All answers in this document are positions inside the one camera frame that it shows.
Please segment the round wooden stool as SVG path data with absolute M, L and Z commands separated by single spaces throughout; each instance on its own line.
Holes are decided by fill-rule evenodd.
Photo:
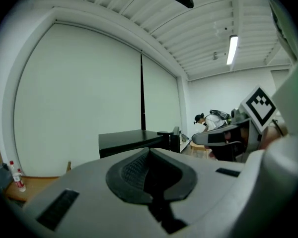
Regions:
M 203 158 L 208 159 L 210 150 L 208 148 L 206 148 L 204 145 L 198 145 L 196 143 L 194 143 L 192 140 L 189 143 L 190 145 L 190 155 L 191 156 L 195 156 L 198 157 L 198 151 L 202 151 L 203 152 Z

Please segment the wooden shelf unit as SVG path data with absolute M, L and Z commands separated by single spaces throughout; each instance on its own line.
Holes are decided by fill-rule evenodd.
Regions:
M 3 195 L 5 198 L 13 201 L 25 203 L 59 178 L 59 177 L 31 177 L 31 176 L 24 176 L 24 175 L 22 175 L 21 177 L 22 177 L 23 183 L 26 186 L 26 190 L 24 192 L 20 192 L 15 182 L 13 181 L 10 184 L 10 186 L 7 188 L 5 194 Z

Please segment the black window post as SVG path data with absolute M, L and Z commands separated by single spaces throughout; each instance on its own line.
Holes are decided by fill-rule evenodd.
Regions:
M 146 130 L 146 112 L 145 112 L 145 96 L 144 96 L 144 74 L 143 74 L 143 52 L 140 55 L 141 63 L 141 130 Z

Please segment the ceiling tube light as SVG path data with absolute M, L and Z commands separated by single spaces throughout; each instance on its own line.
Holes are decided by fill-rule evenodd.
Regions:
M 227 55 L 227 60 L 226 64 L 227 65 L 232 65 L 234 61 L 234 57 L 236 54 L 237 46 L 238 46 L 238 36 L 237 35 L 231 35 L 229 39 L 229 49 L 228 49 L 228 55 Z

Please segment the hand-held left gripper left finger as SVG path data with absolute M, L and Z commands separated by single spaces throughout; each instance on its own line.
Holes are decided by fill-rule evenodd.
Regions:
M 23 211 L 36 220 L 65 189 L 79 193 L 55 231 L 45 227 L 48 238 L 165 238 L 168 233 L 145 205 L 119 199 L 106 184 L 106 173 L 116 162 L 137 150 L 91 161 L 73 168 L 24 205 Z

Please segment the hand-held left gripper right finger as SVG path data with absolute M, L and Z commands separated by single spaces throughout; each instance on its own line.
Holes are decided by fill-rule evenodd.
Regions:
M 175 238 L 231 238 L 230 231 L 249 194 L 244 179 L 249 163 L 196 158 L 158 149 L 165 157 L 192 168 L 197 181 L 186 198 L 171 202 L 175 219 L 186 227 Z

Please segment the person's right forearm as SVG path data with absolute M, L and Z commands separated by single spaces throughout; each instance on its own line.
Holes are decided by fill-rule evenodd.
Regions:
M 288 135 L 288 129 L 285 123 L 270 125 L 266 127 L 262 135 L 258 150 L 266 149 L 273 141 Z

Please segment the narrow white roller blind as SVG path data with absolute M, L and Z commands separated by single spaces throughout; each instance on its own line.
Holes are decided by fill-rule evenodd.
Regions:
M 147 57 L 143 57 L 146 129 L 172 131 L 181 125 L 176 78 Z

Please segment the black mini fridge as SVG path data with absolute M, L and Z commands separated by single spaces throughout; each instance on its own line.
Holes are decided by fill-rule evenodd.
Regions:
M 162 148 L 171 150 L 171 134 L 149 130 L 130 130 L 115 133 L 99 134 L 99 156 L 109 157 L 121 152 L 139 148 Z

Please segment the wide white roller blind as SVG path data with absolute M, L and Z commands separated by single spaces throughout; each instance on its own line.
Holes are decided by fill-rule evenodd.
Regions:
M 14 108 L 24 174 L 60 176 L 99 158 L 98 136 L 140 129 L 140 53 L 87 29 L 55 24 L 32 52 Z

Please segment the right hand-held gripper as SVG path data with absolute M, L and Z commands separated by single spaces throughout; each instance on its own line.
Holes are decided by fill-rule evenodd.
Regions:
M 259 148 L 264 130 L 276 113 L 277 108 L 270 96 L 256 86 L 239 108 L 231 111 L 231 125 L 194 134 L 192 141 L 207 147 L 247 145 L 245 152 L 251 153 Z

